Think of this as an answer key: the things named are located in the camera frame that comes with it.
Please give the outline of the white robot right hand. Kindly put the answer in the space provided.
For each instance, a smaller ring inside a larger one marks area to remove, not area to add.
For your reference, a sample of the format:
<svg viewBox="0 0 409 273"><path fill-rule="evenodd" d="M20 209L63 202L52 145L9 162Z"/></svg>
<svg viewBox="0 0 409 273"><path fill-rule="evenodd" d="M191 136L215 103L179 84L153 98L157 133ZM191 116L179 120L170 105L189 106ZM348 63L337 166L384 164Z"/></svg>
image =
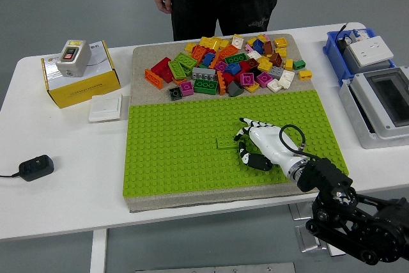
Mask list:
<svg viewBox="0 0 409 273"><path fill-rule="evenodd" d="M246 123L247 126L239 130L234 140L239 144L239 154L246 166L270 171L274 165L278 165L284 175L290 179L307 163L306 156L296 155L291 151L295 144L285 133L280 133L280 127L248 118L240 118L240 121ZM245 143L240 140L244 135L249 136L261 153L247 151Z"/></svg>

